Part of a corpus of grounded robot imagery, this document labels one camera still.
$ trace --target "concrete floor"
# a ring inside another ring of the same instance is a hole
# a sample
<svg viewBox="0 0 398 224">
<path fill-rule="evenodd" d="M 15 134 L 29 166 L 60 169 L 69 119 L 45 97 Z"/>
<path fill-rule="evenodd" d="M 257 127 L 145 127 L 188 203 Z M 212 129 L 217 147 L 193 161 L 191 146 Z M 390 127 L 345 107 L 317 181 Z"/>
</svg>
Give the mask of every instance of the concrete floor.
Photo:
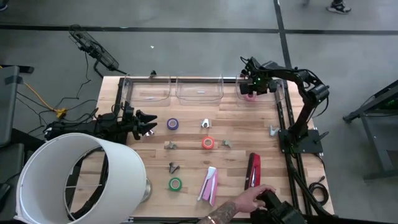
<svg viewBox="0 0 398 224">
<path fill-rule="evenodd" d="M 286 29 L 398 30 L 398 1 L 348 0 L 350 15 L 325 10 L 328 1 L 281 0 Z M 272 0 L 11 0 L 0 12 L 0 24 L 115 27 L 253 28 L 277 29 Z M 91 32 L 131 74 L 159 73 L 235 76 L 243 68 L 239 56 L 284 64 L 279 34 L 197 32 Z M 326 174 L 336 214 L 345 218 L 398 222 L 398 180 L 365 184 L 362 176 L 379 169 L 360 121 L 345 124 L 342 116 L 359 107 L 379 89 L 397 78 L 398 35 L 287 35 L 293 66 L 309 68 L 330 85 L 330 105 L 315 118 L 321 131 Z M 0 30 L 0 62 L 31 65 L 23 75 L 50 105 L 64 96 L 75 96 L 85 81 L 85 57 L 64 31 Z M 68 108 L 97 99 L 101 79 L 92 70 L 92 81 L 83 87 L 79 100 L 66 101 Z M 119 75 L 107 72 L 105 75 Z M 24 86 L 22 94 L 34 98 Z M 27 103 L 36 111 L 43 109 Z M 68 113 L 68 119 L 92 111 L 89 102 Z M 53 114 L 43 115 L 47 122 Z M 17 102 L 14 127 L 28 132 L 39 125 L 37 116 Z M 40 134 L 41 130 L 32 133 Z"/>
</svg>

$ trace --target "white cylinder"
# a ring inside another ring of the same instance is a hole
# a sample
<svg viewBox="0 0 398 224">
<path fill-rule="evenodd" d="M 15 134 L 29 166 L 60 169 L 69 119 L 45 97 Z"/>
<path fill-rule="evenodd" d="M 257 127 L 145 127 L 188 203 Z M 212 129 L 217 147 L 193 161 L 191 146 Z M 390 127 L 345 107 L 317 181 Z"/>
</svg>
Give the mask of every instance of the white cylinder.
<svg viewBox="0 0 398 224">
<path fill-rule="evenodd" d="M 71 222 L 64 196 L 68 176 L 79 159 L 97 147 L 108 157 L 108 180 L 93 208 Z M 136 209 L 145 188 L 144 163 L 130 147 L 87 134 L 64 134 L 43 144 L 27 161 L 17 185 L 15 219 L 34 224 L 118 224 Z"/>
</svg>

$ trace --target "yellow cable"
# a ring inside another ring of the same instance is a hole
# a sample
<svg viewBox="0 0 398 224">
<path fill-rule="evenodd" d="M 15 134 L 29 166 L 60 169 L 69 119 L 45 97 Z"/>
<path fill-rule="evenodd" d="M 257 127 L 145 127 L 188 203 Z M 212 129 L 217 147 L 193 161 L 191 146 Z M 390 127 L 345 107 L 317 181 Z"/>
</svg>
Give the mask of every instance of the yellow cable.
<svg viewBox="0 0 398 224">
<path fill-rule="evenodd" d="M 27 86 L 30 90 L 32 90 L 32 92 L 38 97 L 38 99 L 50 110 L 54 111 L 54 108 L 52 108 L 51 106 L 49 106 L 43 99 L 42 97 L 28 84 L 28 83 L 24 83 L 25 86 Z"/>
</svg>

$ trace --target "wooden tabletop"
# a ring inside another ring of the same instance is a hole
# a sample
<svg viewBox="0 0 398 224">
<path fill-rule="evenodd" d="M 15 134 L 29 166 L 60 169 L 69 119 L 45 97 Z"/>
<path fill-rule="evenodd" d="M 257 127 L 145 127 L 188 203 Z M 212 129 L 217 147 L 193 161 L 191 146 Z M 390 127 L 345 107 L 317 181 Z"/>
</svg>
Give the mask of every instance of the wooden tabletop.
<svg viewBox="0 0 398 224">
<path fill-rule="evenodd" d="M 111 112 L 119 79 L 120 77 L 104 77 L 98 97 L 98 114 Z M 293 113 L 297 118 L 303 106 L 302 99 L 294 83 L 289 82 L 289 92 Z M 172 84 L 169 106 L 136 107 L 136 109 L 147 114 L 156 114 L 158 118 L 155 121 L 158 125 L 154 128 L 153 136 L 135 141 L 130 133 L 127 139 L 127 145 L 137 151 L 144 161 L 147 178 L 152 182 L 152 196 L 132 211 L 133 217 L 204 217 L 244 190 L 251 152 L 261 156 L 261 183 L 273 185 L 280 200 L 291 203 L 285 157 L 280 152 L 278 137 L 269 134 L 270 125 L 279 127 L 275 103 L 268 102 L 257 106 L 245 104 L 244 101 L 237 99 L 235 84 L 224 84 L 224 96 L 220 105 L 182 106 L 175 97 L 175 85 Z M 167 129 L 166 121 L 169 118 L 178 119 L 177 130 Z M 200 126 L 200 121 L 205 118 L 211 120 L 209 129 Z M 201 141 L 206 136 L 211 136 L 216 141 L 211 150 L 205 150 L 201 146 Z M 231 149 L 221 145 L 223 139 L 232 142 Z M 164 149 L 169 141 L 175 142 L 178 148 Z M 103 152 L 96 152 L 85 159 L 78 185 L 98 184 L 103 157 Z M 312 154 L 303 154 L 302 159 L 308 184 L 318 181 L 325 175 L 319 158 Z M 180 170 L 169 174 L 170 162 L 178 164 Z M 206 201 L 197 202 L 209 166 L 218 169 L 218 190 L 214 207 Z M 181 191 L 169 190 L 168 184 L 172 177 L 182 180 Z M 327 179 L 322 183 L 328 187 Z M 72 211 L 78 210 L 94 189 L 77 188 Z M 298 186 L 297 189 L 300 209 L 304 212 L 302 193 Z M 322 198 L 317 191 L 315 197 Z M 324 207 L 333 213 L 331 199 Z M 235 217 L 245 218 L 249 215 L 239 213 Z"/>
</svg>

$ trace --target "human hand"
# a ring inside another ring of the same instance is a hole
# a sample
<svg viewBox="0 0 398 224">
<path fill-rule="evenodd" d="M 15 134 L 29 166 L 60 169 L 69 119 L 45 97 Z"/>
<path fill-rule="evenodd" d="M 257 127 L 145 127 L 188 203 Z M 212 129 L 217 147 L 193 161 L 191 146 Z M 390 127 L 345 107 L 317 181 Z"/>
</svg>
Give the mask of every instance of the human hand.
<svg viewBox="0 0 398 224">
<path fill-rule="evenodd" d="M 260 185 L 257 187 L 250 187 L 243 193 L 238 195 L 232 202 L 235 203 L 236 210 L 238 212 L 253 212 L 258 207 L 265 207 L 266 203 L 262 200 L 257 200 L 256 197 L 266 190 L 270 190 L 275 193 L 275 188 L 270 185 Z"/>
</svg>

